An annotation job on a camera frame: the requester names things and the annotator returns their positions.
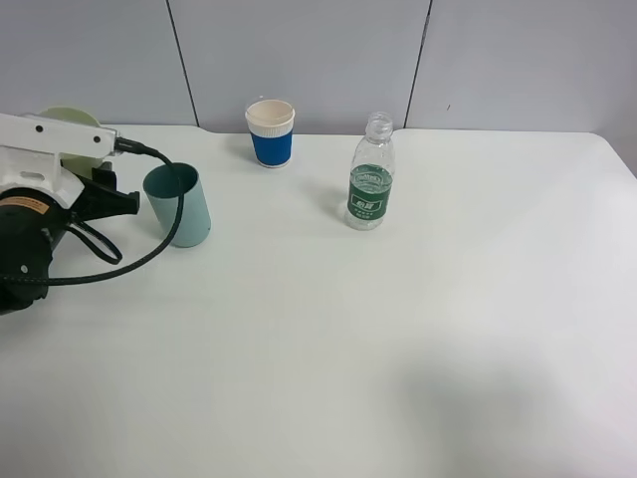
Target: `orange label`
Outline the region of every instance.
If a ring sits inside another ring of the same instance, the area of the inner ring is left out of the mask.
[[[0,199],[0,206],[22,206],[28,207],[40,214],[44,214],[49,210],[49,206],[44,202],[33,199],[32,197],[12,196]]]

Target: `cable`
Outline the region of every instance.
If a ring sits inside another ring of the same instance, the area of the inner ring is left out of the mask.
[[[179,195],[177,196],[177,212],[175,214],[175,220],[172,223],[172,227],[170,228],[170,231],[168,231],[168,235],[166,236],[166,238],[161,241],[161,243],[157,247],[155,247],[141,259],[138,259],[137,261],[128,264],[127,266],[115,269],[114,271],[94,274],[92,276],[61,277],[54,279],[44,279],[29,276],[0,275],[0,283],[21,284],[29,286],[77,286],[80,284],[92,284],[94,282],[107,281],[108,279],[114,279],[115,277],[123,276],[124,274],[132,272],[135,269],[139,269],[141,266],[147,264],[152,259],[157,257],[166,247],[168,247],[172,239],[175,237],[175,234],[177,233],[177,229],[179,228],[179,224],[181,223],[181,216],[183,215],[184,191],[177,170],[175,169],[170,159],[168,159],[158,150],[148,147],[141,142],[118,137],[115,140],[114,149],[115,151],[120,152],[129,152],[131,154],[146,154],[148,156],[156,157],[157,159],[160,159],[166,166],[168,166],[168,170],[177,180],[177,190],[179,191]]]

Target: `blue paper cup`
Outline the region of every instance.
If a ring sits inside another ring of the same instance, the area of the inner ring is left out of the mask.
[[[292,156],[295,109],[282,100],[260,100],[246,109],[246,121],[259,162],[285,166]]]
[[[176,247],[193,247],[208,237],[210,214],[197,170],[183,162],[175,162],[173,165],[184,189],[184,203],[181,223],[171,244]],[[167,235],[175,221],[178,196],[177,182],[168,166],[164,164],[150,171],[143,180],[143,190]]]

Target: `plastic water bottle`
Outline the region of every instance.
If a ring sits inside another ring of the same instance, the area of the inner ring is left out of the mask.
[[[387,113],[369,117],[365,137],[356,147],[349,174],[345,223],[359,231],[380,224],[387,211],[396,158],[391,141],[393,121]]]

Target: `wall seam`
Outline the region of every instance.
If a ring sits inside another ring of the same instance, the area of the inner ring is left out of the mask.
[[[422,50],[425,46],[425,39],[427,38],[427,30],[429,30],[429,19],[431,18],[431,8],[434,5],[435,0],[429,1],[429,10],[427,11],[427,18],[425,19],[425,26],[422,29],[422,37],[420,37],[420,49],[418,50],[418,59],[416,60],[416,69],[414,71],[414,80],[411,83],[411,91],[409,92],[409,102],[407,103],[407,113],[405,113],[404,128],[407,128],[407,121],[409,120],[409,113],[411,111],[411,102],[414,99],[414,91],[416,90],[416,81],[418,79],[418,70],[420,70],[420,59],[422,58]]]
[[[172,33],[175,36],[175,43],[177,44],[177,52],[179,53],[179,60],[181,61],[181,70],[186,80],[186,88],[188,89],[188,97],[190,97],[190,105],[192,106],[192,112],[195,115],[195,122],[197,126],[199,124],[199,116],[197,115],[197,108],[195,107],[195,100],[192,97],[192,89],[190,88],[190,80],[188,79],[188,72],[186,71],[186,63],[183,60],[183,53],[181,52],[181,44],[179,43],[179,36],[177,35],[177,27],[175,26],[175,19],[172,15],[172,8],[170,7],[170,1],[166,0],[166,8],[168,9],[168,17],[170,18],[170,25],[172,26]]]

